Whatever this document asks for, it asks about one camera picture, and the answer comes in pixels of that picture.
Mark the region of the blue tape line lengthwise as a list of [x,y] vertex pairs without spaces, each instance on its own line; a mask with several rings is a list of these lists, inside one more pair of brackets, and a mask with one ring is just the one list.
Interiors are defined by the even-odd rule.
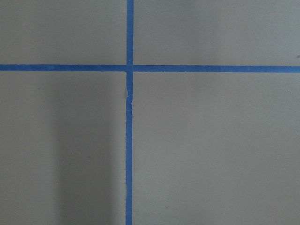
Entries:
[[133,70],[134,70],[134,1],[127,1],[126,48],[126,225],[132,225],[133,206]]

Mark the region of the blue tape line crosswise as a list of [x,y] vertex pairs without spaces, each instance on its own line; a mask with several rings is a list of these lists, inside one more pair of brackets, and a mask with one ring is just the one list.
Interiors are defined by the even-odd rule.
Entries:
[[1,71],[298,73],[299,66],[1,64]]

